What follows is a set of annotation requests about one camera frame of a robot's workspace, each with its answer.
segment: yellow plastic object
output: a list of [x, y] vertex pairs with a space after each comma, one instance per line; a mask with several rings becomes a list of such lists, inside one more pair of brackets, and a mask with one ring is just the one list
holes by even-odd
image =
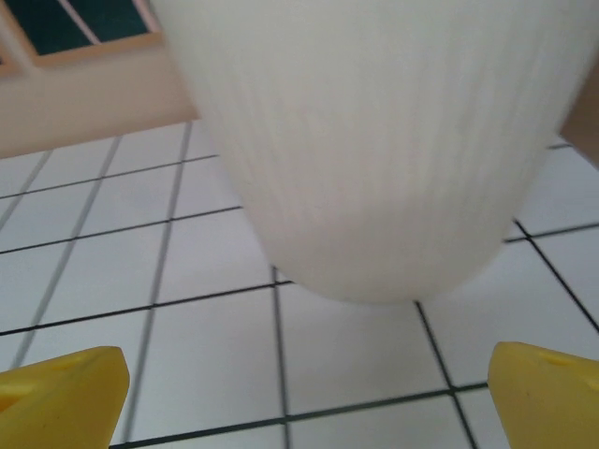
[[0, 373], [0, 448], [106, 449], [128, 387], [113, 347]]
[[499, 343], [489, 389], [512, 449], [599, 447], [599, 362]]

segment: wooden trim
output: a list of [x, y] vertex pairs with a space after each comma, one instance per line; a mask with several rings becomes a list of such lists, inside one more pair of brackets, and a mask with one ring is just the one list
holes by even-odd
[[18, 73], [21, 73], [21, 68], [19, 67], [17, 62], [12, 58], [7, 48], [1, 43], [0, 58], [2, 59], [2, 64], [0, 65], [0, 77], [5, 77], [7, 75], [16, 75]]
[[199, 118], [200, 116], [195, 109], [188, 108], [180, 113], [171, 114], [156, 119], [145, 121], [132, 120], [130, 122], [121, 123], [117, 126], [111, 126], [102, 130], [96, 130], [93, 132], [83, 132], [77, 135], [66, 136], [64, 138], [55, 138], [54, 140], [48, 140], [35, 145], [2, 150], [0, 152], [0, 159], [5, 157], [28, 154], [30, 152], [44, 152], [46, 150], [66, 147], [68, 145], [75, 145], [77, 143], [82, 142], [89, 142], [91, 140], [98, 140], [100, 138], [112, 138], [114, 136], [122, 136], [124, 134], [135, 133], [136, 131], [143, 131], [145, 129], [157, 128], [159, 126], [167, 126], [169, 124], [191, 122]]
[[96, 58], [120, 51], [138, 50], [153, 45], [161, 44], [164, 39], [162, 33], [148, 33], [145, 35], [126, 37], [123, 39], [103, 42], [99, 45], [90, 44], [80, 49], [59, 51], [53, 54], [39, 55], [25, 32], [22, 30], [17, 19], [12, 15], [4, 0], [0, 0], [0, 15], [7, 21], [10, 31], [19, 40], [21, 46], [27, 52], [29, 59], [38, 67], [50, 67], [77, 63], [90, 58]]
[[158, 24], [158, 20], [153, 15], [150, 7], [148, 6], [147, 0], [132, 0], [133, 6], [139, 13], [139, 16], [143, 20], [146, 25], [146, 28], [152, 33], [160, 31], [160, 25]]
[[120, 51], [131, 51], [151, 47], [163, 42], [162, 33], [149, 33], [126, 37], [124, 39], [103, 42], [99, 45], [90, 45], [75, 50], [60, 51], [58, 53], [39, 56], [36, 54], [33, 59], [34, 65], [38, 67], [51, 67], [54, 65], [64, 65], [77, 63], [79, 61], [105, 56]]

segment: dark window pane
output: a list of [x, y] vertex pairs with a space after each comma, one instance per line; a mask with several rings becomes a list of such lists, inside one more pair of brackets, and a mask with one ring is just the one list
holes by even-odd
[[90, 45], [56, 0], [6, 0], [6, 3], [38, 54]]
[[147, 33], [131, 0], [70, 0], [100, 41]]

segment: grout line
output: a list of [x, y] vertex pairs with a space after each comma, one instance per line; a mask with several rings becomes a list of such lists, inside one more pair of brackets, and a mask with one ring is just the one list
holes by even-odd
[[125, 232], [125, 231], [131, 231], [134, 229], [140, 229], [142, 227], [148, 227], [148, 226], [155, 226], [155, 225], [164, 225], [168, 222], [179, 222], [181, 220], [188, 220], [188, 219], [192, 219], [192, 218], [199, 218], [199, 217], [205, 217], [206, 215], [214, 215], [215, 213], [223, 213], [223, 212], [230, 212], [232, 210], [239, 210], [239, 209], [243, 209], [242, 206], [233, 206], [231, 208], [225, 208], [225, 209], [218, 209], [218, 210], [209, 210], [207, 212], [199, 212], [199, 213], [192, 213], [190, 215], [182, 215], [181, 217], [175, 217], [172, 219], [166, 219], [166, 220], [158, 220], [156, 222], [149, 222], [149, 223], [143, 223], [143, 224], [132, 224], [130, 226], [126, 226], [126, 227], [119, 227], [117, 229], [109, 229], [108, 231], [100, 231], [100, 232], [94, 232], [91, 234], [83, 234], [82, 236], [76, 236], [73, 238], [68, 238], [68, 239], [60, 239], [60, 240], [53, 240], [53, 241], [46, 241], [44, 243], [37, 243], [35, 245], [29, 245], [29, 246], [21, 246], [19, 248], [12, 248], [9, 250], [3, 250], [0, 251], [0, 255], [2, 254], [7, 254], [7, 253], [16, 253], [18, 251], [26, 251], [26, 250], [32, 250], [35, 248], [42, 248], [44, 246], [50, 246], [50, 245], [55, 245], [58, 243], [68, 243], [71, 240], [82, 240], [82, 239], [90, 239], [93, 237], [101, 237], [101, 236], [107, 236], [108, 234], [115, 234], [118, 232]]
[[32, 184], [32, 182], [35, 180], [36, 176], [39, 174], [41, 169], [46, 165], [46, 162], [48, 162], [48, 159], [50, 159], [51, 154], [52, 154], [52, 151], [50, 150], [49, 152], [44, 152], [44, 154], [39, 158], [39, 161], [37, 161], [36, 166], [34, 167], [33, 170], [31, 170], [31, 173], [29, 173], [29, 176], [27, 177], [27, 179], [21, 186], [19, 193], [14, 195], [15, 199], [13, 199], [10, 202], [10, 204], [8, 205], [8, 208], [4, 211], [2, 216], [0, 216], [0, 231], [7, 223], [8, 219], [12, 215], [12, 212], [14, 212], [15, 209], [17, 209], [17, 206], [19, 206], [19, 203], [21, 203], [23, 195], [25, 194], [25, 192], [27, 191], [29, 186]]
[[299, 413], [289, 415], [287, 418], [270, 418], [260, 421], [252, 421], [249, 423], [236, 424], [232, 426], [214, 427], [204, 430], [196, 430], [192, 432], [178, 433], [172, 435], [165, 435], [163, 437], [149, 438], [146, 440], [137, 440], [134, 442], [123, 442], [120, 444], [114, 444], [110, 449], [133, 449], [137, 447], [154, 446], [166, 442], [179, 442], [183, 440], [191, 440], [202, 437], [209, 437], [212, 435], [220, 435], [224, 433], [237, 432], [240, 430], [249, 430], [253, 428], [269, 427], [276, 425], [291, 424], [298, 421], [306, 421], [309, 419], [324, 418], [328, 416], [334, 416], [338, 414], [361, 412], [370, 409], [378, 409], [382, 407], [390, 407], [394, 405], [400, 405], [409, 402], [416, 402], [419, 400], [440, 398], [443, 396], [451, 395], [450, 389], [432, 390], [423, 393], [416, 393], [414, 395], [400, 396], [395, 398], [387, 398], [380, 400], [373, 400], [369, 402], [360, 402], [358, 404], [347, 405], [343, 407], [335, 407], [331, 409], [319, 410], [315, 412]]
[[439, 369], [443, 373], [443, 377], [446, 380], [447, 387], [449, 388], [449, 396], [453, 400], [453, 405], [456, 409], [456, 412], [458, 413], [458, 417], [460, 418], [461, 426], [463, 428], [464, 434], [465, 434], [466, 438], [468, 439], [468, 442], [470, 443], [470, 447], [472, 449], [478, 449], [478, 443], [476, 442], [475, 435], [474, 435], [473, 431], [470, 429], [470, 425], [468, 424], [468, 418], [466, 417], [466, 413], [464, 412], [463, 408], [461, 407], [460, 399], [458, 398], [458, 395], [457, 395], [457, 389], [451, 382], [451, 376], [449, 375], [449, 370], [447, 369], [446, 363], [443, 359], [443, 356], [441, 355], [441, 349], [439, 348], [439, 345], [437, 344], [437, 339], [435, 338], [434, 333], [432, 332], [432, 327], [431, 327], [431, 324], [429, 323], [429, 319], [427, 318], [427, 315], [424, 311], [424, 308], [422, 307], [422, 304], [420, 304], [419, 301], [415, 301], [415, 304], [416, 304], [416, 308], [418, 310], [418, 314], [420, 315], [420, 321], [422, 322], [422, 325], [424, 326], [424, 329], [427, 333], [427, 337], [429, 338], [429, 343], [431, 345], [432, 351], [434, 352], [435, 358], [437, 360], [437, 364], [439, 365]]
[[525, 241], [525, 237], [512, 237], [510, 239], [504, 239], [504, 243], [509, 245], [510, 243], [518, 243], [519, 241]]
[[548, 150], [561, 150], [562, 148], [574, 148], [571, 143], [556, 143], [555, 145], [549, 145]]
[[[277, 285], [289, 285], [289, 284], [292, 284], [292, 282], [291, 281], [282, 281], [282, 282], [277, 283]], [[80, 316], [77, 318], [69, 318], [67, 320], [52, 321], [50, 323], [39, 324], [36, 326], [17, 327], [15, 329], [0, 331], [0, 337], [3, 337], [5, 335], [22, 334], [23, 332], [29, 332], [31, 330], [38, 330], [38, 329], [45, 329], [47, 327], [72, 325], [74, 323], [80, 323], [82, 321], [91, 321], [91, 320], [97, 320], [100, 318], [108, 318], [108, 317], [116, 316], [116, 315], [125, 315], [128, 313], [135, 313], [136, 311], [149, 311], [151, 309], [160, 309], [163, 307], [177, 306], [179, 304], [186, 304], [188, 302], [196, 302], [196, 301], [202, 301], [205, 299], [212, 299], [214, 297], [226, 297], [226, 296], [230, 296], [230, 295], [237, 295], [240, 293], [253, 292], [255, 290], [263, 290], [266, 288], [272, 288], [273, 286], [274, 285], [271, 283], [265, 283], [265, 284], [260, 284], [260, 285], [254, 285], [252, 287], [238, 288], [236, 290], [226, 290], [223, 292], [210, 293], [208, 295], [202, 295], [202, 296], [198, 296], [198, 297], [186, 297], [186, 298], [182, 298], [182, 299], [175, 299], [172, 301], [160, 302], [160, 303], [155, 303], [155, 304], [147, 304], [145, 306], [132, 307], [129, 309], [120, 309], [118, 311], [107, 311], [104, 313], [97, 313], [94, 315], [85, 315], [85, 316]]]
[[481, 382], [479, 384], [456, 386], [455, 388], [457, 393], [465, 393], [467, 391], [484, 390], [486, 388], [489, 388], [489, 384], [486, 382]]
[[[116, 153], [116, 150], [119, 147], [120, 142], [121, 142], [120, 138], [116, 138], [112, 142], [110, 151], [107, 154], [104, 164], [102, 165], [102, 173], [106, 173], [106, 170], [108, 170], [110, 162], [112, 161], [112, 158], [114, 157], [114, 154]], [[71, 231], [71, 238], [76, 237], [81, 232], [81, 230], [83, 228], [83, 224], [85, 223], [85, 220], [87, 219], [87, 216], [88, 216], [90, 210], [92, 209], [92, 205], [94, 204], [94, 200], [95, 200], [95, 197], [97, 196], [97, 193], [100, 189], [101, 183], [102, 183], [101, 179], [96, 181], [94, 184], [94, 187], [90, 191], [90, 194], [87, 196], [87, 199], [85, 200], [85, 204], [83, 205], [83, 208], [80, 212], [79, 218], [78, 218], [77, 222], [75, 223], [75, 225], [73, 226], [73, 230]], [[56, 265], [56, 268], [54, 269], [54, 272], [52, 273], [50, 282], [48, 283], [48, 286], [46, 287], [44, 296], [39, 301], [39, 305], [37, 306], [37, 309], [36, 309], [36, 314], [34, 315], [33, 320], [32, 320], [32, 326], [39, 326], [39, 323], [41, 322], [41, 319], [44, 316], [44, 313], [46, 313], [46, 310], [48, 309], [48, 306], [50, 305], [50, 300], [54, 294], [54, 291], [56, 290], [56, 286], [58, 285], [58, 282], [60, 281], [63, 273], [65, 272], [65, 268], [66, 268], [66, 264], [68, 263], [68, 259], [70, 258], [71, 254], [73, 253], [73, 248], [75, 247], [75, 243], [76, 243], [76, 241], [74, 239], [72, 239], [66, 245], [65, 249], [63, 250], [63, 253], [60, 256], [60, 260], [58, 261], [58, 264]], [[22, 362], [25, 359], [25, 357], [27, 356], [27, 352], [29, 351], [29, 348], [31, 347], [31, 343], [33, 342], [35, 334], [36, 334], [35, 330], [33, 330], [31, 332], [27, 332], [25, 334], [25, 337], [23, 338], [21, 345], [19, 346], [19, 351], [16, 353], [15, 358], [13, 360], [12, 368], [15, 369], [15, 368], [18, 368], [20, 365], [22, 365]]]
[[563, 227], [561, 229], [553, 229], [550, 231], [539, 232], [537, 234], [529, 234], [529, 236], [531, 237], [531, 239], [543, 239], [545, 237], [560, 236], [562, 234], [570, 234], [578, 231], [587, 231], [596, 227], [599, 227], [599, 223], [588, 223], [581, 224], [578, 226]]
[[147, 447], [154, 446], [157, 444], [163, 444], [166, 442], [181, 442], [184, 440], [192, 440], [195, 438], [209, 437], [212, 435], [220, 435], [223, 433], [238, 432], [240, 430], [250, 430], [253, 428], [261, 428], [268, 426], [275, 426], [282, 424], [283, 418], [272, 418], [264, 419], [262, 421], [253, 421], [250, 423], [236, 424], [233, 426], [224, 426], [209, 428], [207, 430], [196, 430], [193, 432], [177, 433], [173, 435], [166, 435], [164, 437], [149, 438], [147, 440], [137, 440], [135, 442], [122, 442], [119, 444], [113, 444], [110, 449], [133, 449], [136, 447]]
[[279, 296], [279, 286], [277, 285], [277, 270], [275, 267], [270, 268], [270, 280], [272, 281], [272, 308], [274, 312], [274, 335], [277, 350], [277, 366], [279, 374], [279, 390], [281, 396], [281, 410], [285, 423], [284, 431], [284, 449], [292, 449], [291, 428], [286, 418], [289, 416], [289, 394], [287, 391], [287, 371], [285, 358], [285, 342], [283, 340], [283, 317], [281, 314], [281, 299]]
[[587, 318], [589, 323], [591, 323], [591, 326], [593, 326], [595, 331], [597, 333], [599, 333], [599, 325], [597, 324], [597, 322], [595, 321], [595, 319], [593, 318], [591, 313], [587, 310], [587, 308], [584, 306], [582, 301], [577, 297], [577, 295], [574, 293], [574, 290], [572, 290], [570, 285], [568, 285], [568, 283], [565, 281], [562, 274], [560, 274], [560, 272], [551, 263], [549, 258], [545, 255], [545, 253], [543, 253], [543, 251], [541, 250], [539, 245], [536, 244], [533, 236], [531, 236], [528, 233], [526, 228], [519, 221], [516, 221], [516, 225], [520, 228], [520, 231], [522, 231], [522, 233], [526, 236], [526, 240], [528, 240], [528, 242], [533, 246], [534, 250], [537, 252], [539, 257], [541, 257], [541, 259], [543, 259], [543, 262], [545, 262], [545, 265], [547, 265], [547, 267], [549, 268], [549, 271], [551, 271], [551, 273], [553, 274], [555, 279], [557, 279], [557, 281], [562, 285], [563, 289], [567, 292], [567, 294], [570, 296], [570, 298], [574, 301], [574, 303], [577, 305], [578, 309]]
[[[187, 155], [187, 148], [189, 147], [189, 138], [191, 136], [191, 123], [185, 124], [183, 132], [183, 141], [181, 144], [181, 151], [179, 154], [179, 160], [182, 162]], [[170, 235], [172, 231], [172, 219], [177, 209], [177, 200], [179, 198], [179, 192], [181, 190], [181, 182], [183, 179], [183, 163], [177, 165], [177, 171], [175, 173], [175, 179], [172, 185], [172, 191], [170, 193], [170, 200], [168, 201], [168, 221], [165, 224], [165, 228], [162, 234], [162, 242], [160, 244], [160, 250], [158, 253], [158, 262], [156, 264], [156, 270], [153, 276], [152, 290], [150, 293], [149, 306], [151, 307], [146, 316], [146, 320], [142, 332], [141, 345], [139, 347], [138, 364], [135, 370], [134, 381], [131, 383], [131, 399], [129, 402], [129, 408], [124, 423], [123, 440], [128, 442], [131, 440], [133, 432], [133, 426], [135, 424], [135, 416], [139, 402], [139, 392], [141, 391], [141, 383], [143, 381], [143, 371], [146, 366], [146, 359], [148, 358], [148, 350], [150, 348], [150, 338], [152, 337], [153, 322], [156, 310], [154, 305], [158, 300], [160, 294], [160, 285], [162, 283], [162, 277], [164, 274], [165, 264], [167, 261], [168, 246], [170, 244]]]
[[352, 412], [361, 412], [369, 409], [378, 409], [381, 407], [389, 407], [393, 405], [404, 404], [407, 402], [416, 402], [418, 400], [439, 398], [441, 396], [450, 395], [451, 390], [442, 388], [439, 390], [425, 391], [423, 393], [415, 393], [413, 395], [399, 396], [396, 398], [387, 398], [372, 400], [368, 402], [360, 402], [358, 404], [344, 405], [342, 407], [334, 407], [332, 409], [318, 410], [315, 412], [299, 413], [289, 416], [289, 421], [295, 423], [297, 421], [306, 421], [308, 419], [324, 418], [336, 414], [345, 414]]
[[[107, 180], [107, 179], [110, 179], [110, 178], [118, 178], [120, 176], [125, 176], [125, 175], [133, 175], [135, 173], [141, 173], [143, 171], [152, 171], [152, 170], [156, 170], [158, 168], [172, 167], [172, 166], [177, 166], [177, 165], [180, 165], [180, 164], [186, 164], [188, 162], [203, 161], [204, 159], [212, 159], [213, 157], [218, 157], [218, 154], [211, 154], [211, 155], [208, 155], [208, 156], [192, 157], [190, 159], [185, 159], [184, 161], [168, 162], [166, 164], [160, 164], [158, 166], [151, 166], [151, 167], [145, 167], [145, 168], [136, 168], [135, 170], [128, 170], [128, 171], [124, 171], [122, 173], [113, 173], [111, 175], [105, 175], [104, 179]], [[26, 192], [22, 192], [22, 193], [19, 193], [19, 194], [10, 194], [10, 195], [0, 196], [0, 199], [12, 198], [14, 196], [19, 196], [19, 195], [37, 194], [39, 192], [46, 192], [48, 190], [61, 189], [63, 187], [70, 187], [72, 185], [84, 184], [86, 182], [94, 182], [94, 181], [97, 181], [99, 179], [100, 179], [100, 177], [96, 176], [95, 178], [90, 178], [90, 179], [82, 180], [82, 181], [65, 182], [64, 184], [57, 184], [57, 185], [51, 185], [51, 186], [48, 186], [48, 187], [41, 187], [39, 189], [28, 190]]]

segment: beige wall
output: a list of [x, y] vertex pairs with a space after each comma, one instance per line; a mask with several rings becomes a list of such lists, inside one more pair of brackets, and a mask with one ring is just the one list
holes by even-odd
[[196, 117], [163, 46], [39, 68], [2, 18], [0, 39], [22, 68], [0, 79], [0, 157]]

